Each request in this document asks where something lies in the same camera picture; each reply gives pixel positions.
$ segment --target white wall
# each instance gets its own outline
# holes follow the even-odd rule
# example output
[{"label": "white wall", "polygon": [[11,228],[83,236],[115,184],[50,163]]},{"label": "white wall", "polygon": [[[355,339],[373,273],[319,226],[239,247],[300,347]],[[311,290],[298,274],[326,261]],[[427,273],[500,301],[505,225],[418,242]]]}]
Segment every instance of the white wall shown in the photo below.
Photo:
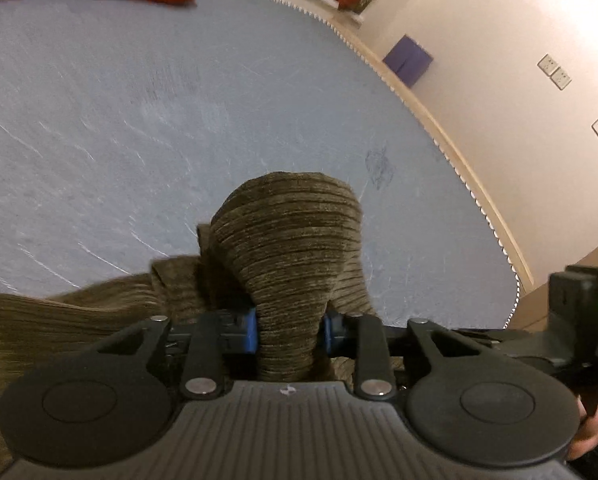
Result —
[{"label": "white wall", "polygon": [[[598,245],[598,0],[377,0],[364,18],[359,36],[381,57],[404,34],[434,57],[413,91],[536,285]],[[536,66],[546,53],[573,79],[563,91]]]}]

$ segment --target human hand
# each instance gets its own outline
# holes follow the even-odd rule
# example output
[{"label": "human hand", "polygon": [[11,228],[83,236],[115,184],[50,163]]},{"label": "human hand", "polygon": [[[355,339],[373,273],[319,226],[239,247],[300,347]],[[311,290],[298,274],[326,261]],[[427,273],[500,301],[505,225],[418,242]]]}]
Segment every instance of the human hand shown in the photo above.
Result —
[{"label": "human hand", "polygon": [[585,453],[593,450],[598,444],[598,408],[594,416],[588,416],[586,409],[581,403],[581,398],[579,397],[577,401],[581,426],[570,443],[568,460],[575,460],[585,455]]}]

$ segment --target folded brown cloth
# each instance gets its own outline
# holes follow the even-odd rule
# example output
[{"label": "folded brown cloth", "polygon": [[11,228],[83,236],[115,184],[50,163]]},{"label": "folded brown cloth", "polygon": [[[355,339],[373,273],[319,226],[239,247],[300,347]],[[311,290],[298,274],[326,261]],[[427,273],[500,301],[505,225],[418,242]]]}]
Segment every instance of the folded brown cloth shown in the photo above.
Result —
[{"label": "folded brown cloth", "polygon": [[[354,363],[317,350],[326,305],[372,312],[360,262],[361,208],[320,173],[271,173],[234,191],[198,227],[200,256],[38,300],[0,294],[0,392],[33,364],[154,314],[175,322],[239,298],[256,306],[259,380],[348,380]],[[10,459],[0,437],[0,469]]]}]

